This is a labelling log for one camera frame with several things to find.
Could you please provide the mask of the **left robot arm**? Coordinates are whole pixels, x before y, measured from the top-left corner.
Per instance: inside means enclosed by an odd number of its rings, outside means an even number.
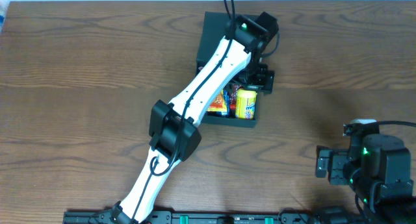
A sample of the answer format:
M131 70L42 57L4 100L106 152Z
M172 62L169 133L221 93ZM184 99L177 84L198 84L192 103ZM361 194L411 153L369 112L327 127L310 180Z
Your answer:
M159 100L154 104L146 163L127 197L115 205L111 221L142 223L150 215L172 170L199 145L198 127L209 105L239 72L256 70L278 31L276 18L266 14L256 20L245 16L231 19L211 58L191 83L168 103Z

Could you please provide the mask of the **yellow orange snack bag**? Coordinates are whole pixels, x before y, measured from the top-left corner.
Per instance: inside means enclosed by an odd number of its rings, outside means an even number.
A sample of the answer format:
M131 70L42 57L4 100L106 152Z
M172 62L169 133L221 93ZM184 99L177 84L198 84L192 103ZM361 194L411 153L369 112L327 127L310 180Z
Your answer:
M221 90L220 93L214 98L213 102L209 105L207 112L209 114L224 117L226 113L226 104L223 97L223 90Z

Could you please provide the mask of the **blue Oreo cookie pack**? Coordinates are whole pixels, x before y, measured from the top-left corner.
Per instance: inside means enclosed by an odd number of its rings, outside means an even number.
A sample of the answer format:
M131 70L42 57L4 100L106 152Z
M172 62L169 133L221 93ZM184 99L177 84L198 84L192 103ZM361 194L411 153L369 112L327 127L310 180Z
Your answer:
M225 118L228 118L230 115L230 100L229 100L229 94L227 90L223 90L223 97L226 104L226 113L224 115Z

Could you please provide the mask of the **red Hacks candy bag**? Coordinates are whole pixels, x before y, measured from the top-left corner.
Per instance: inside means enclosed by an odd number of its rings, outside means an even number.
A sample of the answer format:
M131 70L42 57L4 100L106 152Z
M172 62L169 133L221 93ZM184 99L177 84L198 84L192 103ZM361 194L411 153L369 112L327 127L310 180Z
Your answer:
M230 109L231 110L235 110L236 109L236 103L237 103L237 92L238 90L240 90L241 88L243 88L242 85L239 84L233 84L231 86L231 93L229 96L229 100L230 100Z

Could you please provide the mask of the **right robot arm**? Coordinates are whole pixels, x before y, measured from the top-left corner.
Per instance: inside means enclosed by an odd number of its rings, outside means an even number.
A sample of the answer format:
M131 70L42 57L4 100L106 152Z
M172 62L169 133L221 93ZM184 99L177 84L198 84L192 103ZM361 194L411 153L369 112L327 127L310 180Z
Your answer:
M356 151L317 146L316 177L349 186L358 213L343 207L321 208L310 223L414 223L410 167L410 151L396 136L369 134Z

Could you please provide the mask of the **yellow candy canister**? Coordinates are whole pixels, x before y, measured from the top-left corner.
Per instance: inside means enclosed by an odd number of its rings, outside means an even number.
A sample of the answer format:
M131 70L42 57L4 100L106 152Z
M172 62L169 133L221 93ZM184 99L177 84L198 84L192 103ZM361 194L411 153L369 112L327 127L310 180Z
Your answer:
M257 92L251 90L237 90L235 117L239 119L254 119Z

